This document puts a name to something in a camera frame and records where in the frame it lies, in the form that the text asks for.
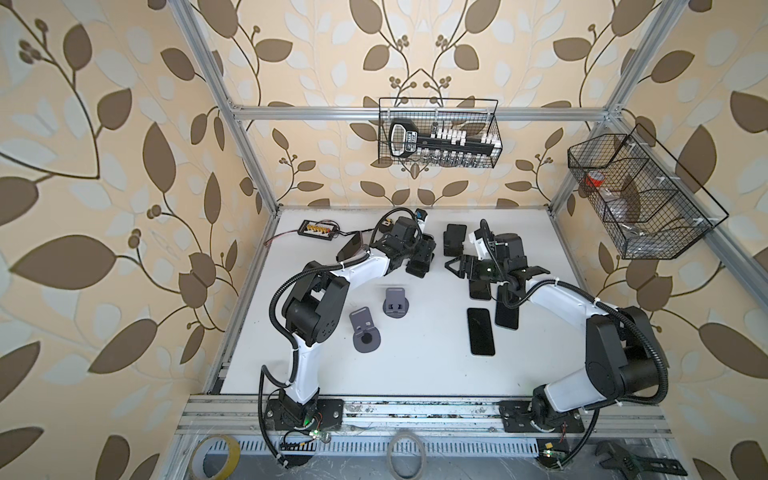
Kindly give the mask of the dark round stand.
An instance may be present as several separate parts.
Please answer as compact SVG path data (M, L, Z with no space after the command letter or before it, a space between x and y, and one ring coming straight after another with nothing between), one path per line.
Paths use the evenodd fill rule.
M350 322L353 328L353 345L361 354L371 353L381 345L380 331L374 324L368 307L362 307L350 314Z

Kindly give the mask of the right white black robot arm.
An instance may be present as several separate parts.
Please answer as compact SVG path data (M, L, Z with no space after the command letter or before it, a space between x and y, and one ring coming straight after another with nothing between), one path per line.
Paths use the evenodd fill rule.
M596 411L620 402L658 405L667 397L668 361L640 308L607 304L529 265L521 237L496 235L485 220L468 239L475 254L450 258L445 264L450 272L498 285L497 302L508 310L527 302L545 308L584 338L582 367L534 390L528 417L537 429L551 431L580 409Z

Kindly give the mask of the grey round stand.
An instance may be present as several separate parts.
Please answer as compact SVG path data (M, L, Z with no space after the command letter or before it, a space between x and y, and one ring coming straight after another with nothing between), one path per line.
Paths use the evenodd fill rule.
M382 309L384 314L390 318L403 318L409 310L409 300L405 295L405 289L402 287L387 288Z

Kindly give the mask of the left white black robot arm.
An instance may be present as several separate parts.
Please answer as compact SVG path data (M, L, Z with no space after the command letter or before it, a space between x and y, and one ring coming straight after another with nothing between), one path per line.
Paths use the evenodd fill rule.
M278 402L293 425L305 425L317 415L319 345L330 338L341 319L350 290L383 278L401 266L422 278L434 258L434 237L425 232L428 213L418 208L395 207L371 231L360 254L331 265L316 261L286 280L273 295L268 317L291 345L288 379L277 380L267 366L260 379L278 388Z

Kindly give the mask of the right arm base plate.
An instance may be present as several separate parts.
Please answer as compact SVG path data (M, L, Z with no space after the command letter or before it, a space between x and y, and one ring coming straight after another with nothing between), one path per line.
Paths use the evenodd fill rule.
M532 406L530 400L502 400L499 415L506 433L584 433L577 410L557 412L547 405Z

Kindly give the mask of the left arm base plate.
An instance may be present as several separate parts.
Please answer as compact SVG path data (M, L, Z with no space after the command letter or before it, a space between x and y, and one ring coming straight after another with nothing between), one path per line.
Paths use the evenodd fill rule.
M343 422L345 402L337 398L311 399L299 404L289 396L269 400L265 412L271 430L339 430Z

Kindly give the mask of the black phone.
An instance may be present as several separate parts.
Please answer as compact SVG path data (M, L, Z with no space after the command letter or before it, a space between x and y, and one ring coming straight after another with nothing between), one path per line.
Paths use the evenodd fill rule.
M519 329L519 309L510 308L510 305L517 303L519 300L520 297L516 293L510 292L507 287L503 285L498 286L494 317L494 322L497 326L511 330Z
M490 283L481 280L470 280L469 296L474 300L490 301L492 299Z
M495 342L490 312L482 308L467 309L471 353L475 356L494 356Z

